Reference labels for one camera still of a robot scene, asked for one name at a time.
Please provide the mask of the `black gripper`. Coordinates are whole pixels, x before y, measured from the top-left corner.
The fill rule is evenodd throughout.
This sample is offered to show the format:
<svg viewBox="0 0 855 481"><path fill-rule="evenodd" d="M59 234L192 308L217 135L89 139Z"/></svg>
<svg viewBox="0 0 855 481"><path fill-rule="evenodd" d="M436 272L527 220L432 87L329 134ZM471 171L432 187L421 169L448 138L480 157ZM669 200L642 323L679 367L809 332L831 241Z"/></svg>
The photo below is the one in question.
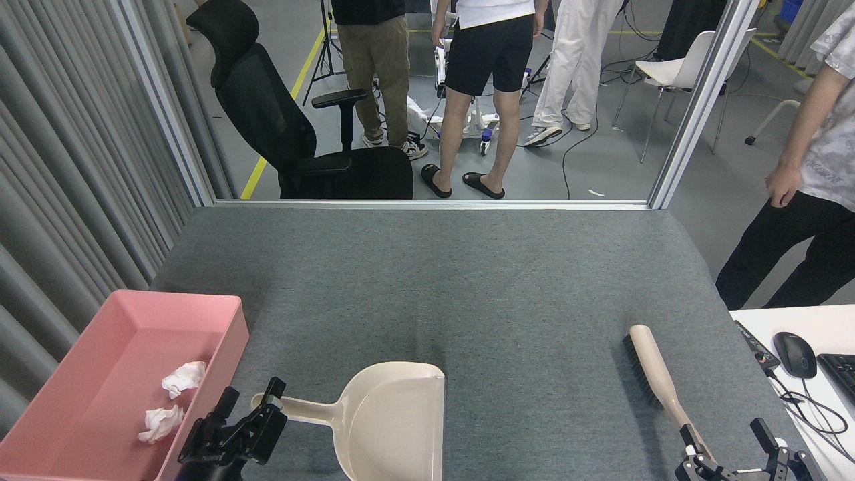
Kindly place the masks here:
<svg viewBox="0 0 855 481"><path fill-rule="evenodd" d="M794 451L783 442L776 440L767 428L763 418L751 421L761 449L767 454L767 464L763 469L745 469L724 473L723 466L713 460L703 440L692 424L684 424L680 429L681 438L686 444L686 456L675 469L678 480L730 480L730 481L766 481L766 480L825 480L821 469L812 455L804 450Z"/></svg>
<svg viewBox="0 0 855 481"><path fill-rule="evenodd" d="M281 396L286 383L270 379L264 393L253 397L252 411L233 427L227 426L239 392L226 387L216 407L198 418L179 453L176 480L242 480L248 460L266 463L287 423Z"/></svg>

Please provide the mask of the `person's hand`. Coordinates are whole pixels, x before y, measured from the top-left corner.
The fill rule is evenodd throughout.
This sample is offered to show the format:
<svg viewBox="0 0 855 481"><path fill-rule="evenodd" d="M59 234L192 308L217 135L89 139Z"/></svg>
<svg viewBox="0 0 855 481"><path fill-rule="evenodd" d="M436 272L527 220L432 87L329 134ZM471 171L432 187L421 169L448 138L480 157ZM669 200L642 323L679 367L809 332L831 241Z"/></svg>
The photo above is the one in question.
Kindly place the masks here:
<svg viewBox="0 0 855 481"><path fill-rule="evenodd" d="M779 165L766 179L769 203L773 208L786 207L802 185L800 167Z"/></svg>

